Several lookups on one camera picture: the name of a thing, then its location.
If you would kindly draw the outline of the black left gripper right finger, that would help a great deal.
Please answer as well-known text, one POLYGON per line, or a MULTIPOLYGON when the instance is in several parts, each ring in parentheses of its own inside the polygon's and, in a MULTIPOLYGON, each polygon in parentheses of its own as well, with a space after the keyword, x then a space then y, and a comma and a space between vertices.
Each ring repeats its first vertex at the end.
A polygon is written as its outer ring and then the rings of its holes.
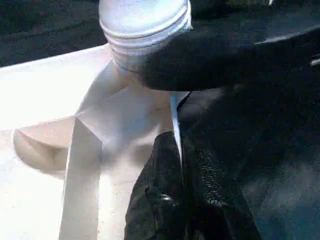
POLYGON ((260 240, 252 213, 225 161, 213 149, 183 142, 191 240, 260 240))

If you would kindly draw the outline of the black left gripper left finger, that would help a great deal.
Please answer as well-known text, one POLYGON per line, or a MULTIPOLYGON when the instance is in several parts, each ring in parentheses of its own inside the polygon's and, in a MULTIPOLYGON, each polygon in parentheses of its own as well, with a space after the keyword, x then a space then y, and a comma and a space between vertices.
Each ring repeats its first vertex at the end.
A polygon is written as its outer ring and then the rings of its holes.
POLYGON ((125 215, 126 240, 182 240, 186 216, 181 162, 173 132, 158 135, 125 215))

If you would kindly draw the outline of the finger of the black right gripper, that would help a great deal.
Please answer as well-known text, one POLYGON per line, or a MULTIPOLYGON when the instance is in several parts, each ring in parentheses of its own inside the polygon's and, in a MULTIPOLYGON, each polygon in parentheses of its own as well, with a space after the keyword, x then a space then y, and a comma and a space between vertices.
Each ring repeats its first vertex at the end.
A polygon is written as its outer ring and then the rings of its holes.
POLYGON ((266 27, 196 27, 147 57, 139 80, 162 91, 252 83, 263 68, 255 52, 272 38, 266 27))

